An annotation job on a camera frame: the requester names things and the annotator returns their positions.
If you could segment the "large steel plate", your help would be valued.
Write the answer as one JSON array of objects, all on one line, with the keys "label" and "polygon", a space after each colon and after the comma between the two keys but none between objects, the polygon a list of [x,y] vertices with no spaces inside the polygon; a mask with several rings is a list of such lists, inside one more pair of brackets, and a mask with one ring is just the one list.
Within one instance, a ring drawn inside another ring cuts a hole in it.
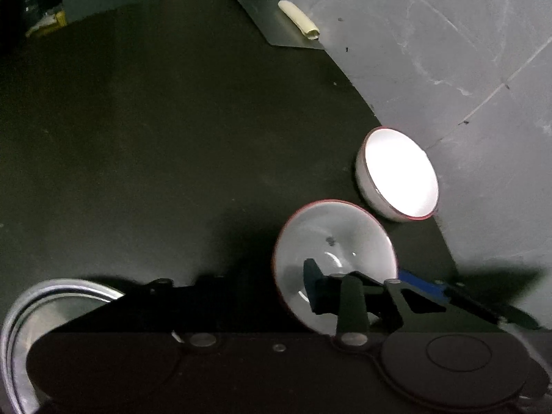
[{"label": "large steel plate", "polygon": [[35,413],[40,397],[26,371],[30,348],[42,335],[124,294],[85,279],[57,278],[23,292],[8,310],[1,332],[1,375],[16,413]]}]

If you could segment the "white ceramic bowl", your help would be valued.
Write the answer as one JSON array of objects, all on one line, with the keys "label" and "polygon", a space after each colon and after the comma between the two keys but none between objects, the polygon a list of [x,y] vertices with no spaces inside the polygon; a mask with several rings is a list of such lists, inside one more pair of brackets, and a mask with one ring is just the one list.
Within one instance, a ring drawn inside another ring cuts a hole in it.
[{"label": "white ceramic bowl", "polygon": [[379,126],[366,135],[355,174],[368,205],[388,220],[427,220],[437,209],[440,189],[430,158],[396,129]]},{"label": "white ceramic bowl", "polygon": [[336,334],[338,318],[312,312],[303,283],[307,259],[313,259],[325,276],[341,277],[357,271],[378,283],[398,278],[392,242],[368,211],[334,199],[301,207],[279,233],[272,268],[288,308],[300,322],[322,335]]}]

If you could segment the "yellow container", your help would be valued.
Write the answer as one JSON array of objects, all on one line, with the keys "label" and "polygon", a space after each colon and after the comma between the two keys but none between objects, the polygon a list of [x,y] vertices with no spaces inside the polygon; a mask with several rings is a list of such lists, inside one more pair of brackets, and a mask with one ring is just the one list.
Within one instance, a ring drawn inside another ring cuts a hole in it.
[{"label": "yellow container", "polygon": [[26,33],[27,38],[39,38],[46,34],[55,32],[62,27],[67,26],[67,16],[64,10],[55,12],[54,14],[46,15]]}]

